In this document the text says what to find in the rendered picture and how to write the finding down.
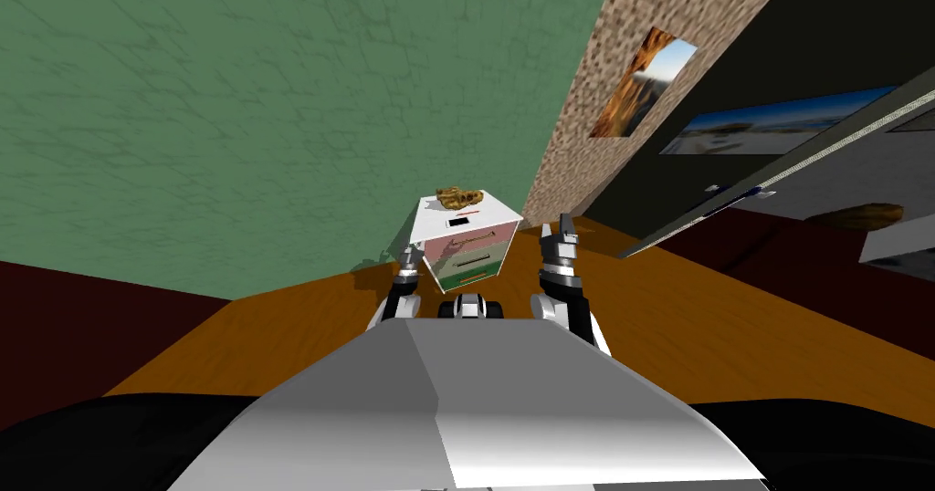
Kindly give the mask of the pale grey drawer front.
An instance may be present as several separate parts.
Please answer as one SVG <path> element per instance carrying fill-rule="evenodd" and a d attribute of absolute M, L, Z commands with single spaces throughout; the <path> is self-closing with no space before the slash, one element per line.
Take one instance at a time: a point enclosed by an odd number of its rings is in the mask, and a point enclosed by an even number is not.
<path fill-rule="evenodd" d="M 480 268 L 488 265 L 497 266 L 497 264 L 503 260 L 504 256 L 507 253 L 508 242 L 501 242 L 495 245 L 483 246 L 483 248 L 475 248 L 473 250 L 468 250 L 466 252 L 460 252 L 458 254 L 448 256 L 442 259 L 439 259 L 436 263 L 432 265 L 432 269 L 439 279 L 444 277 L 454 276 L 461 272 L 467 272 L 475 268 Z M 472 259 L 474 257 L 483 256 L 485 254 L 491 254 L 491 259 L 477 262 L 469 266 L 455 266 L 456 263 Z"/>

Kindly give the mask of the pink drawer front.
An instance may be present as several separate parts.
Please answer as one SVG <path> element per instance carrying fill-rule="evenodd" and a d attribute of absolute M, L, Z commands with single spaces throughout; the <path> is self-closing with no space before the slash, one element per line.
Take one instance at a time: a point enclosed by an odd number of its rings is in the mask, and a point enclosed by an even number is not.
<path fill-rule="evenodd" d="M 515 232 L 516 224 L 516 222 L 508 222 L 499 225 L 491 225 L 460 234 L 444 235 L 436 239 L 428 240 L 425 242 L 425 259 L 430 264 L 432 264 L 437 262 L 439 259 L 452 256 L 460 252 L 466 252 L 475 248 L 483 248 L 483 246 L 491 246 L 501 242 L 509 242 Z M 459 241 L 468 239 L 478 235 L 487 234 L 490 231 L 495 231 L 496 236 L 490 237 L 488 239 L 474 241 L 464 246 L 451 246 L 449 244 L 449 241 L 451 240 Z"/>

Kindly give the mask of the orange rock wall picture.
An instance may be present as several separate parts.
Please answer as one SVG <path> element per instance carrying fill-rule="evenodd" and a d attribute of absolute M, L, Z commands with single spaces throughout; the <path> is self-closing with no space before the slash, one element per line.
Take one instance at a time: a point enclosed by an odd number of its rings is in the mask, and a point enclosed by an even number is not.
<path fill-rule="evenodd" d="M 697 50 L 685 40 L 651 28 L 590 130 L 590 137 L 631 136 Z"/>

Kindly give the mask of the golden brown lumpy ornament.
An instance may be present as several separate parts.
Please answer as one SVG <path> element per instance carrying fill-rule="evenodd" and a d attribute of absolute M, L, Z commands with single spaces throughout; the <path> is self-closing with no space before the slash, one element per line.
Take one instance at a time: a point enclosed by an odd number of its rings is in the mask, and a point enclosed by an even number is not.
<path fill-rule="evenodd" d="M 445 210 L 464 210 L 478 204 L 483 198 L 484 193 L 480 190 L 463 190 L 457 186 L 436 190 L 436 199 Z"/>

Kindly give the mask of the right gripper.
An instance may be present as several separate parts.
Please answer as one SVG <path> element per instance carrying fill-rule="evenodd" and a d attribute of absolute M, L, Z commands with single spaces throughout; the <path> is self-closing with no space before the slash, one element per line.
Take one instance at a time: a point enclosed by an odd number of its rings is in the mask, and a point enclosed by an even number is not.
<path fill-rule="evenodd" d="M 569 213 L 560 215 L 559 233 L 561 236 L 553 236 L 549 226 L 541 228 L 542 269 L 545 271 L 573 271 L 579 241 Z"/>

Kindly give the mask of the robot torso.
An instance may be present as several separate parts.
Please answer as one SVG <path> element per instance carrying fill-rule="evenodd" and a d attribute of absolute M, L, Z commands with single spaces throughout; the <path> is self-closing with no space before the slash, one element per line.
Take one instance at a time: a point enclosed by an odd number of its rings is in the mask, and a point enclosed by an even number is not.
<path fill-rule="evenodd" d="M 380 321 L 168 491 L 767 491 L 708 419 L 547 319 Z"/>

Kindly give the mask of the small white drawer cabinet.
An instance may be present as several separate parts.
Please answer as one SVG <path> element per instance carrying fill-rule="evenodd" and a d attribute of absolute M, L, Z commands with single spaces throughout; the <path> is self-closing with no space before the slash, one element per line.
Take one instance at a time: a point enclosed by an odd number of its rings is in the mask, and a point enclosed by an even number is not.
<path fill-rule="evenodd" d="M 447 227 L 446 220 L 465 216 L 469 219 L 467 225 L 461 225 L 456 227 Z M 484 198 L 478 203 L 464 208 L 464 210 L 445 210 L 441 206 L 440 202 L 434 196 L 426 196 L 420 199 L 419 207 L 416 212 L 415 221 L 413 224 L 412 232 L 410 234 L 410 241 L 412 244 L 421 245 L 425 253 L 425 242 L 428 240 L 436 239 L 444 235 L 455 235 L 463 232 L 475 230 L 477 228 L 488 227 L 491 225 L 499 225 L 508 222 L 516 222 L 515 235 L 517 228 L 519 226 L 522 217 L 516 212 L 512 211 L 507 205 L 502 201 L 495 198 L 493 195 L 488 192 L 484 192 Z M 509 245 L 507 253 L 512 242 L 512 238 L 509 240 Z M 480 268 L 475 268 L 467 272 L 461 272 L 454 276 L 444 277 L 439 279 L 436 277 L 432 264 L 430 264 L 424 256 L 424 262 L 431 273 L 432 278 L 435 280 L 437 287 L 440 292 L 447 293 L 451 290 L 465 287 L 468 284 L 475 283 L 479 280 L 490 278 L 496 276 L 505 260 L 500 261 L 497 266 L 488 265 Z M 489 275 L 487 277 L 480 278 L 476 281 L 460 284 L 458 280 L 465 275 L 470 275 L 475 271 L 488 270 Z"/>

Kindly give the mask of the wide blue landscape wall picture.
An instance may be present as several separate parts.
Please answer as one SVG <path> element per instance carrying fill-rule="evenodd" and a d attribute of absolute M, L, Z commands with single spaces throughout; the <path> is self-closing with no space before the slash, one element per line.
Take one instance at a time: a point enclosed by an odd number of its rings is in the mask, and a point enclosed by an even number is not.
<path fill-rule="evenodd" d="M 783 155 L 883 98 L 886 86 L 698 115 L 662 155 Z"/>

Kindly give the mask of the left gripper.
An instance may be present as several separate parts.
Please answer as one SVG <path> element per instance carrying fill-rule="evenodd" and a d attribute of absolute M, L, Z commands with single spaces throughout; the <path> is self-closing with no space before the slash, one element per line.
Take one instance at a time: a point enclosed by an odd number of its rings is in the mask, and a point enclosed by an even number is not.
<path fill-rule="evenodd" d="M 397 257 L 399 264 L 398 277 L 402 279 L 418 278 L 418 268 L 424 259 L 424 250 L 421 245 L 406 245 Z"/>

